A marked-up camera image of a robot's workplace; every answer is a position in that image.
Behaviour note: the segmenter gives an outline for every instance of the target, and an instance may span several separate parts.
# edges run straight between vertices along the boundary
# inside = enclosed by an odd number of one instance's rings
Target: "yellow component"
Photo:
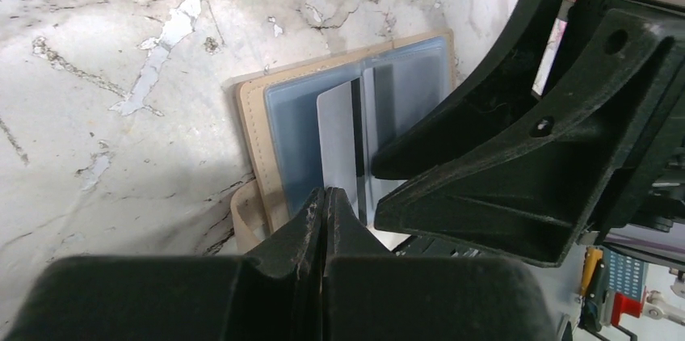
[[[592,274],[595,272],[595,266],[597,261],[604,256],[604,252],[597,248],[588,247],[585,252],[585,266],[582,268],[582,281],[580,283],[580,295],[585,296],[585,291],[587,286],[590,285],[590,280],[592,279]]]

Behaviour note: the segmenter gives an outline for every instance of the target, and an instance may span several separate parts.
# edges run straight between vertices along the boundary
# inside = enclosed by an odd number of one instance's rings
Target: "screw hole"
[[[628,33],[625,30],[616,30],[604,43],[604,52],[609,55],[616,54],[625,46],[626,42],[628,42]]]
[[[551,116],[545,116],[533,126],[531,130],[531,137],[546,137],[552,133],[552,128],[554,127],[554,118]]]

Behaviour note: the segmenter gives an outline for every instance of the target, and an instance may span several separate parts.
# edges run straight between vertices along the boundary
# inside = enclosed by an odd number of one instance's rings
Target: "red component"
[[[616,293],[614,296],[614,309],[611,312],[611,324],[618,326],[620,322],[620,315],[626,313],[635,318],[639,318],[642,314],[642,306],[645,304],[645,297],[642,297],[642,302],[630,299],[621,293]]]

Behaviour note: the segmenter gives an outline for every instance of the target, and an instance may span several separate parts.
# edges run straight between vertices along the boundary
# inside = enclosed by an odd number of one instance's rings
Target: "white marble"
[[[111,111],[182,1],[0,0],[0,327],[62,256],[234,250],[228,199],[252,175],[240,76],[451,27],[463,80],[516,3],[199,0],[145,107]]]

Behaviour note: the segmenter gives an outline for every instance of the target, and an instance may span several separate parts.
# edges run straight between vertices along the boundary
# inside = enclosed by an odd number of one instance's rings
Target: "black plastic bracket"
[[[462,86],[374,158],[375,176],[408,179],[379,203],[377,229],[550,267],[581,232],[597,230],[601,241],[640,208],[683,139],[685,20],[630,0],[577,0],[544,94],[530,104],[533,73],[502,74],[491,56],[547,40],[546,10],[520,18],[530,3],[519,0]],[[521,33],[532,38],[504,40]]]

